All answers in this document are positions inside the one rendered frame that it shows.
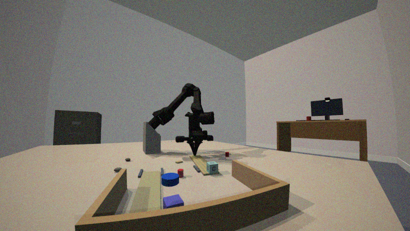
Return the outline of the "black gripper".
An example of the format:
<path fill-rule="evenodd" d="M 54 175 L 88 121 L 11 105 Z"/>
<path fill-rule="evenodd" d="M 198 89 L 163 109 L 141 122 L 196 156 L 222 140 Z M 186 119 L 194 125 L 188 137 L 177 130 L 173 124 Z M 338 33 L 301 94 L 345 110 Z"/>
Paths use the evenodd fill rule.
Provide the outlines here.
<path fill-rule="evenodd" d="M 188 137 L 184 137 L 184 136 L 176 136 L 175 141 L 177 143 L 180 142 L 184 142 L 187 141 L 187 143 L 190 145 L 192 153 L 194 156 L 196 156 L 197 154 L 197 150 L 200 144 L 202 144 L 202 141 L 195 141 L 193 142 L 192 136 L 191 136 L 191 132 L 192 132 L 192 128 L 195 128 L 195 130 L 199 130 L 200 125 L 188 125 Z M 214 141 L 214 138 L 212 135 L 207 135 L 207 138 L 203 138 L 204 141 Z"/>

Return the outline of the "blue cylinder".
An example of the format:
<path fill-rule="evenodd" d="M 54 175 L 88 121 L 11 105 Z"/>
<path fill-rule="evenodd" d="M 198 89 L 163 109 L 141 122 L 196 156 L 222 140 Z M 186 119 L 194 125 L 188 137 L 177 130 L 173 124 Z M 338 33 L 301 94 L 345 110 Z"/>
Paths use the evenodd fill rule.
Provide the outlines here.
<path fill-rule="evenodd" d="M 179 184 L 179 174 L 170 172 L 161 176 L 161 184 L 166 187 L 173 187 Z"/>

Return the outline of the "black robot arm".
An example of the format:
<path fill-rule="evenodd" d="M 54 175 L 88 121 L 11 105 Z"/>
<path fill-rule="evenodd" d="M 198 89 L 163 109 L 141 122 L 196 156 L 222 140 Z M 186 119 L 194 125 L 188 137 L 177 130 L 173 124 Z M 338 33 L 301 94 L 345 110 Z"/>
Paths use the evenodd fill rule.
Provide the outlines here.
<path fill-rule="evenodd" d="M 148 124 L 156 129 L 159 125 L 165 125 L 175 116 L 174 111 L 176 108 L 187 98 L 193 96 L 193 103 L 191 104 L 191 110 L 193 113 L 187 112 L 185 117 L 188 117 L 188 125 L 212 125 L 214 124 L 214 112 L 204 112 L 201 105 L 201 91 L 199 87 L 193 84 L 186 83 L 182 88 L 181 93 L 176 97 L 176 99 L 167 107 L 163 107 L 160 110 L 153 112 L 153 119 L 151 119 Z M 207 130 L 199 128 L 195 130 L 192 128 L 191 138 L 194 142 L 203 141 L 203 138 L 208 137 Z"/>

